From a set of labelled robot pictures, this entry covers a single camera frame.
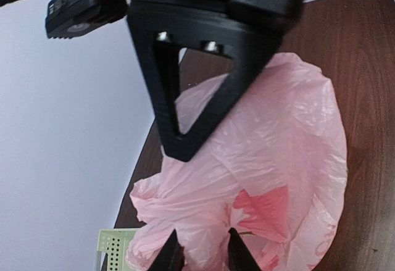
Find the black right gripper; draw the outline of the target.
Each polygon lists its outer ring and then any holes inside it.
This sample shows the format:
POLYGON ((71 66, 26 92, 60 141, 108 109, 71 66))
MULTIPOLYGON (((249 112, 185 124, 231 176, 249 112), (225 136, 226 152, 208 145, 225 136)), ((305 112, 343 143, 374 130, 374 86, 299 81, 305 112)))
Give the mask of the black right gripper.
POLYGON ((159 148, 191 160, 280 48, 283 35, 270 30, 292 28, 302 6, 303 0, 132 1, 127 22, 156 118, 139 161, 158 161, 159 148), (182 130, 181 92, 222 69, 229 76, 182 130))

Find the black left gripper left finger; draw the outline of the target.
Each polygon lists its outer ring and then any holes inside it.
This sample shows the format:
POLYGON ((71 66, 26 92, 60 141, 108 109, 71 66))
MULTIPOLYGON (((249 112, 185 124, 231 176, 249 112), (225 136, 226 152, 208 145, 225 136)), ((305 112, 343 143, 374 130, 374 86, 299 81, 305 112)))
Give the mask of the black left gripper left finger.
POLYGON ((176 230, 159 251, 148 271, 182 271, 185 266, 184 247, 178 242, 176 230))

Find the pink plastic bag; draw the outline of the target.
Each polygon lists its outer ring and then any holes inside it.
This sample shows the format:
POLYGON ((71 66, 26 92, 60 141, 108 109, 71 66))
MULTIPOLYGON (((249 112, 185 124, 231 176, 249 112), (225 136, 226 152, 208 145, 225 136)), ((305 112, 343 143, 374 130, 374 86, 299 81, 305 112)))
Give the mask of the pink plastic bag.
POLYGON ((130 198, 140 228, 126 252, 146 270, 175 231, 186 270, 226 270, 229 230, 261 270, 312 270, 344 206, 347 147, 332 82, 276 54, 199 152, 165 156, 130 198))

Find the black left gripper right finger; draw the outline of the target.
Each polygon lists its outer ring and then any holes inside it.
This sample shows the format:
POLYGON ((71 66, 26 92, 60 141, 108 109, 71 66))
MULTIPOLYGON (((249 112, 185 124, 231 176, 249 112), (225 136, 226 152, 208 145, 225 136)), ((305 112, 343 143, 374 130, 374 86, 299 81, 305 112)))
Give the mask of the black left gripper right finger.
POLYGON ((228 242, 228 268, 230 271, 261 271, 256 260, 234 229, 229 230, 228 242))

